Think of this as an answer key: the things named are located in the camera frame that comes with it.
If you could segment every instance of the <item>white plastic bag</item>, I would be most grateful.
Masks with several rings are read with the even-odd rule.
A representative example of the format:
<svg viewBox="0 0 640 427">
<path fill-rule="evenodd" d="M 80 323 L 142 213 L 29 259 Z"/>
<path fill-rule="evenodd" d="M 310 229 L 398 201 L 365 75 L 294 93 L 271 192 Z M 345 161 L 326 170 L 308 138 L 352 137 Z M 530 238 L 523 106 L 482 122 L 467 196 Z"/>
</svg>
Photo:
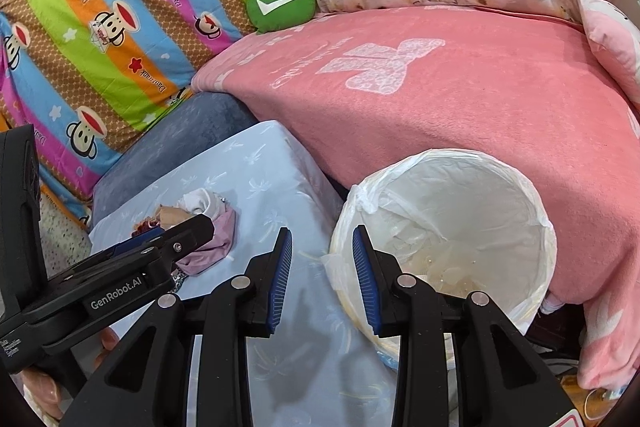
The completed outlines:
<svg viewBox="0 0 640 427">
<path fill-rule="evenodd" d="M 351 250 L 360 224 L 373 247 L 396 256 L 402 270 L 442 293 L 487 292 L 522 333 L 556 267 L 556 234 L 540 195 L 521 172 L 492 156 L 430 150 L 370 175 L 352 187 L 323 260 L 345 311 L 392 365 L 399 337 L 373 335 L 360 296 Z"/>
</svg>

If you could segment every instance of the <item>human hand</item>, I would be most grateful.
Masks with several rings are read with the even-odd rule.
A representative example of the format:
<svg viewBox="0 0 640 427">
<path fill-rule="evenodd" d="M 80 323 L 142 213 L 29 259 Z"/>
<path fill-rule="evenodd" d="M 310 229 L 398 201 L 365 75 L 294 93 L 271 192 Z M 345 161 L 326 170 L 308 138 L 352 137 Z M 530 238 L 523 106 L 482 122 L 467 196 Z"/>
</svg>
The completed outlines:
<svg viewBox="0 0 640 427">
<path fill-rule="evenodd" d="M 94 369 L 97 369 L 109 352 L 116 347 L 118 340 L 118 336 L 111 328 L 106 328 L 100 332 L 103 350 L 95 359 Z M 62 418 L 62 411 L 60 410 L 62 393 L 58 383 L 49 375 L 34 367 L 28 367 L 20 375 L 22 383 L 31 392 L 33 399 L 40 408 L 52 418 L 60 420 Z"/>
</svg>

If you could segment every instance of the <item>plastic bag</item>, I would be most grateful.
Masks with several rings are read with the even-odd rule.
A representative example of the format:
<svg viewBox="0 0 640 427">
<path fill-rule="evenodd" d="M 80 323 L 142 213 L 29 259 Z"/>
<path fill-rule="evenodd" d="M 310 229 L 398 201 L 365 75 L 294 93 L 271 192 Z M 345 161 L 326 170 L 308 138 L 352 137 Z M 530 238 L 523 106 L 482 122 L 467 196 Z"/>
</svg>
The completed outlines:
<svg viewBox="0 0 640 427">
<path fill-rule="evenodd" d="M 374 248 L 437 291 L 487 292 L 523 334 L 556 266 L 556 234 L 540 195 L 492 156 L 430 150 L 368 176 L 351 188 L 323 260 L 346 313 L 391 366 L 398 363 L 399 337 L 373 335 L 360 296 L 351 250 L 360 224 Z M 452 341 L 445 337 L 452 369 Z"/>
</svg>

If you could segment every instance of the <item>white cloth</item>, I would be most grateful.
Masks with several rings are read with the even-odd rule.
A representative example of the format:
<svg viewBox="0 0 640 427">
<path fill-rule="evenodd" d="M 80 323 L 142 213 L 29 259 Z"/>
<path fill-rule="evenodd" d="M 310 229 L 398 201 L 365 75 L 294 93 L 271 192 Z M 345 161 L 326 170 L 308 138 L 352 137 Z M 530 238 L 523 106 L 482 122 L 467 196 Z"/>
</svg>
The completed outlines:
<svg viewBox="0 0 640 427">
<path fill-rule="evenodd" d="M 196 188 L 181 197 L 176 203 L 178 208 L 190 214 L 204 214 L 212 221 L 225 213 L 225 201 L 217 194 L 204 188 Z"/>
<path fill-rule="evenodd" d="M 542 304 L 540 304 L 540 313 L 542 313 L 543 315 L 550 315 L 554 312 L 557 312 L 563 306 L 564 302 L 562 302 L 552 293 L 548 293 L 545 299 L 542 301 Z"/>
</svg>

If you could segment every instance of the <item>light blue bedsheet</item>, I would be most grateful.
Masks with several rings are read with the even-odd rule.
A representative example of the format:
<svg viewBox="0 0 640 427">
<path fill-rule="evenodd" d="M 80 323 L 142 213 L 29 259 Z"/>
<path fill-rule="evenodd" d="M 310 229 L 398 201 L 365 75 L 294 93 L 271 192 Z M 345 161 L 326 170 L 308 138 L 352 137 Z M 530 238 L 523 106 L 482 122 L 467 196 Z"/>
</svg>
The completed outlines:
<svg viewBox="0 0 640 427">
<path fill-rule="evenodd" d="M 255 427 L 388 427 L 396 374 L 342 311 L 321 261 L 342 200 L 279 123 L 255 125 L 160 178 L 98 223 L 91 233 L 94 251 L 129 237 L 133 224 L 158 204 L 174 204 L 199 187 L 236 209 L 236 239 L 226 259 L 185 281 L 181 298 L 210 293 L 243 273 L 252 256 L 273 248 L 281 226 L 293 235 L 281 324 L 270 339 L 248 340 Z M 140 314 L 121 320 L 116 331 L 124 334 Z M 190 386 L 194 426 L 197 367 Z"/>
</svg>

